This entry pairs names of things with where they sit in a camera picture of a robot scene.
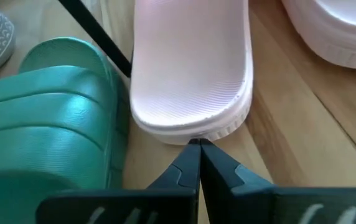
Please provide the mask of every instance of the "white sandal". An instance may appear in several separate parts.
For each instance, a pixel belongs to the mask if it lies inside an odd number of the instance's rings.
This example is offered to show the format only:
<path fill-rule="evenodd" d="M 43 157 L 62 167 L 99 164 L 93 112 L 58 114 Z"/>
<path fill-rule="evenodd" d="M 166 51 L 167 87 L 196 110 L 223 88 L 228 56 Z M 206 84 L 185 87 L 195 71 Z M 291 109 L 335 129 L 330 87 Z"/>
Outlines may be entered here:
<path fill-rule="evenodd" d="M 247 0 L 137 0 L 131 109 L 162 142 L 220 139 L 245 120 L 253 59 Z"/>
<path fill-rule="evenodd" d="M 305 43 L 320 57 L 356 68 L 356 1 L 283 0 Z"/>

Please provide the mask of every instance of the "wooden surface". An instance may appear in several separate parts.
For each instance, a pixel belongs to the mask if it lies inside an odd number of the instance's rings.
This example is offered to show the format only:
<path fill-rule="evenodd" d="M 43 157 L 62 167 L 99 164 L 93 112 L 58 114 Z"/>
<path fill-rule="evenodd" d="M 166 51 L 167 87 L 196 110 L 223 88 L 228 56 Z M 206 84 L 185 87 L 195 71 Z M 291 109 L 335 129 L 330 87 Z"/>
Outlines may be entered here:
<path fill-rule="evenodd" d="M 131 58 L 134 0 L 83 0 Z M 0 0 L 16 26 L 14 55 L 0 78 L 16 73 L 35 44 L 71 35 L 91 41 L 56 0 Z M 254 98 L 246 123 L 216 142 L 281 186 L 356 186 L 356 70 L 331 65 L 307 48 L 278 0 L 250 0 Z M 182 147 L 168 146 L 131 122 L 127 189 L 146 188 Z M 200 223 L 206 223 L 204 203 Z"/>

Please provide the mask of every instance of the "teal slide sandal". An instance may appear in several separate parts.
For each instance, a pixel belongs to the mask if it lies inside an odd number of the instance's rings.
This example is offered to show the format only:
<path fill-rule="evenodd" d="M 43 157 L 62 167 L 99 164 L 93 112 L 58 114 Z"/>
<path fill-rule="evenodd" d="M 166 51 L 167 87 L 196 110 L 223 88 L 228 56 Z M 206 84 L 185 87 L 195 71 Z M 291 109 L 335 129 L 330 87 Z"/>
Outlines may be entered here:
<path fill-rule="evenodd" d="M 43 43 L 22 73 L 0 80 L 2 224 L 34 223 L 39 202 L 58 190 L 121 186 L 128 94 L 95 47 L 69 38 L 48 43 L 62 49 L 66 41 L 76 60 L 67 49 L 58 60 L 62 54 Z"/>

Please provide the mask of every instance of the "black strap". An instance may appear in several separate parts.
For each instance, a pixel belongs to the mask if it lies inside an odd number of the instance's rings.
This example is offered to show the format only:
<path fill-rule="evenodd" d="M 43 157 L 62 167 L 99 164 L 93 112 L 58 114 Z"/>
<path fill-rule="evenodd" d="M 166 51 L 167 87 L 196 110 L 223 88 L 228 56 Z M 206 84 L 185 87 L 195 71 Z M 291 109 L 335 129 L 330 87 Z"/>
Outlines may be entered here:
<path fill-rule="evenodd" d="M 120 49 L 103 30 L 91 12 L 85 7 L 81 0 L 59 0 L 64 8 L 84 28 L 99 47 L 109 56 L 116 66 L 128 78 L 131 77 L 132 66 Z"/>

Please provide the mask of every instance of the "wooden floor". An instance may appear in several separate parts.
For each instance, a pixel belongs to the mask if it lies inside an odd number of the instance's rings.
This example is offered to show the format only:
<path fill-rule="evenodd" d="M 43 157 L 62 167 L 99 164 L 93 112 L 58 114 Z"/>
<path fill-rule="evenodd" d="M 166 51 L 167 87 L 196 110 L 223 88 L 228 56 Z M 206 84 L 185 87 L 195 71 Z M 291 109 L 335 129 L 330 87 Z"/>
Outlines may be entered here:
<path fill-rule="evenodd" d="M 134 0 L 83 0 L 131 58 Z M 16 50 L 0 78 L 16 73 L 35 44 L 89 36 L 55 0 L 0 0 L 16 26 Z M 250 0 L 255 65 L 246 123 L 216 142 L 229 155 L 281 186 L 356 186 L 356 70 L 314 55 L 278 0 Z M 182 147 L 157 142 L 133 122 L 124 171 L 127 189 L 147 187 Z M 200 223 L 207 222 L 200 206 Z"/>

